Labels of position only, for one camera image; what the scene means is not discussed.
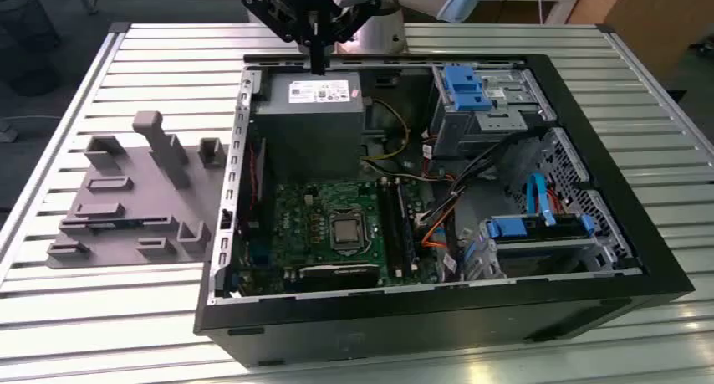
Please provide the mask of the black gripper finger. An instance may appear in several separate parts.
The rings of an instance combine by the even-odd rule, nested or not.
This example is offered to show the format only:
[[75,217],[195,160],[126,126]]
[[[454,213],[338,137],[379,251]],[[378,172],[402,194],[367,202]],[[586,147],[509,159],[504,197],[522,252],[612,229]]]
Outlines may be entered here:
[[325,75],[330,66],[330,47],[346,43],[370,18],[370,6],[350,7],[339,17],[327,10],[318,12],[318,74]]
[[242,0],[245,8],[286,42],[295,42],[310,57],[310,70],[321,74],[321,47],[317,37],[319,12],[313,0]]

